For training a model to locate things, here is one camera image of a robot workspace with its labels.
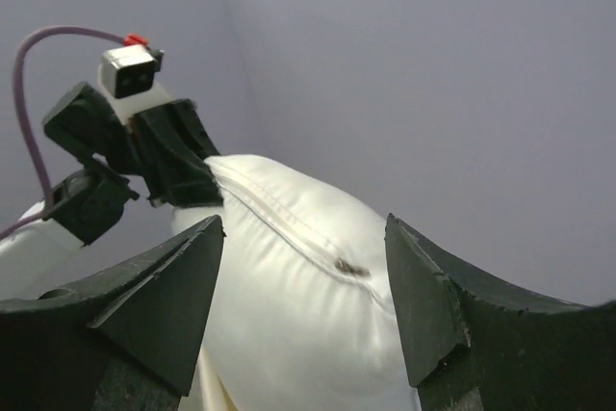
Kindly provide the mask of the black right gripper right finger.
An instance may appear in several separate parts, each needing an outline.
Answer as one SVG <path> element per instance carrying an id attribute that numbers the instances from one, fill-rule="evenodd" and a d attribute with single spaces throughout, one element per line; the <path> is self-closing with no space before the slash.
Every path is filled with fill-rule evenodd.
<path id="1" fill-rule="evenodd" d="M 409 384 L 424 410 L 611 410 L 615 305 L 506 282 L 397 217 L 389 280 Z"/>

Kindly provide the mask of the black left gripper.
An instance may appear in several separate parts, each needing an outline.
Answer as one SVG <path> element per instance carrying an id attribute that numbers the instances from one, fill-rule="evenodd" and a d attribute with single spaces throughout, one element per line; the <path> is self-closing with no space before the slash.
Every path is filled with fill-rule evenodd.
<path id="1" fill-rule="evenodd" d="M 107 99 L 88 82 L 69 90 L 42 122 L 45 136 L 82 161 L 102 156 L 119 174 L 140 175 L 154 206 L 214 207 L 222 196 L 205 160 L 219 154 L 190 99 L 132 117 L 132 143 Z"/>

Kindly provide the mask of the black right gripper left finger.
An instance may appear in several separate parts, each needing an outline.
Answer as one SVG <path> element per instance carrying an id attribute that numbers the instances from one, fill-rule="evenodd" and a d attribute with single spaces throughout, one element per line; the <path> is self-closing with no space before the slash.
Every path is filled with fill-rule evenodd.
<path id="1" fill-rule="evenodd" d="M 38 299 L 1 304 L 5 410 L 175 410 L 187 396 L 224 234 L 212 216 Z"/>

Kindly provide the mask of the white pillow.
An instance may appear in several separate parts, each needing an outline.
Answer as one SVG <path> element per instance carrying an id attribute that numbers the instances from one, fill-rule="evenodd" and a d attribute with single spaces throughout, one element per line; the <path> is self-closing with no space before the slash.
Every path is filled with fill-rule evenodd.
<path id="1" fill-rule="evenodd" d="M 385 221 L 256 155 L 211 157 L 225 234 L 184 410 L 416 410 Z"/>

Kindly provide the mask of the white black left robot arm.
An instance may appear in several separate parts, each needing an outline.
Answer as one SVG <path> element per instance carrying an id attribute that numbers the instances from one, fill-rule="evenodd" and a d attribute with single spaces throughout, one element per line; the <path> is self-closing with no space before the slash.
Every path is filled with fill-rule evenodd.
<path id="1" fill-rule="evenodd" d="M 80 83 L 43 121 L 46 137 L 81 169 L 53 188 L 51 202 L 33 205 L 22 226 L 1 240 L 1 297 L 15 298 L 46 273 L 94 243 L 122 218 L 143 179 L 154 207 L 174 209 L 179 233 L 223 212 L 218 182 L 205 160 L 218 155 L 196 106 L 161 86 L 124 100 Z"/>

